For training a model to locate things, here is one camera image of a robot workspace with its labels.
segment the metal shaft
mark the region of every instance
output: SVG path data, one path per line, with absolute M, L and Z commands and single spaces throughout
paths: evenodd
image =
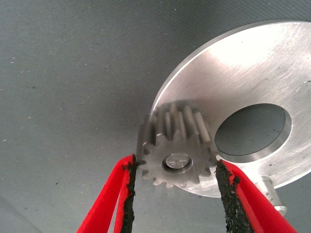
M 255 183 L 255 185 L 274 206 L 274 208 L 284 216 L 287 212 L 287 207 L 282 204 L 276 190 L 273 188 L 271 179 L 267 176 L 262 176 L 261 180 Z

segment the gear tooth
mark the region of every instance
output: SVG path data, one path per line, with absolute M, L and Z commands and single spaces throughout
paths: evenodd
M 187 183 L 181 183 L 179 186 L 180 186 L 181 188 L 186 188 L 186 187 L 187 187 Z
M 151 143 L 146 143 L 146 144 L 144 145 L 144 148 L 145 148 L 148 152 L 151 152 L 151 151 L 153 151 L 153 150 L 155 149 L 155 146 L 154 146 L 153 144 L 151 144 Z
M 194 177 L 194 178 L 191 180 L 191 182 L 194 183 L 194 184 L 199 184 L 199 183 L 200 183 L 199 176 Z
M 211 175 L 210 169 L 208 167 L 205 168 L 205 170 L 202 172 L 201 175 L 204 177 L 210 176 Z
M 151 176 L 150 176 L 150 173 L 149 173 L 149 171 L 147 171 L 147 170 L 143 170 L 142 171 L 142 178 L 143 179 L 150 179 L 151 178 Z
M 173 188 L 174 184 L 173 183 L 166 183 L 167 188 Z
M 155 186 L 158 186 L 158 185 L 160 185 L 160 184 L 162 184 L 163 182 L 162 181 L 160 181 L 159 179 L 155 179 L 154 180 L 154 185 Z
M 144 160 L 138 161 L 137 169 L 139 169 L 139 170 L 146 170 L 145 168 L 146 168 L 146 161 L 144 161 Z

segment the screw head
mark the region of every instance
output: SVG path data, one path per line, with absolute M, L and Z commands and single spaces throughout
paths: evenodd
M 172 153 L 166 157 L 164 162 L 172 169 L 182 169 L 191 162 L 191 158 L 184 153 Z

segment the brushed metal surface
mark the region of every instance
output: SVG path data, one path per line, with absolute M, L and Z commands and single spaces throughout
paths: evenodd
M 292 124 L 285 143 L 264 158 L 236 165 L 253 181 L 267 176 L 275 188 L 289 184 L 311 171 L 310 35 L 308 22 L 255 23 L 220 35 L 169 75 L 152 112 L 165 103 L 190 101 L 207 117 L 213 141 L 219 126 L 244 107 L 270 103 L 284 108 Z M 183 189 L 219 197 L 211 172 Z

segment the spur gear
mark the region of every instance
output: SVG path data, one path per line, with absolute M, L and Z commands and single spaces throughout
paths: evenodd
M 209 168 L 216 165 L 202 114 L 188 105 L 181 111 L 175 103 L 158 107 L 146 118 L 141 134 L 138 159 L 143 178 L 154 179 L 154 185 L 198 184 L 199 176 L 209 176 Z

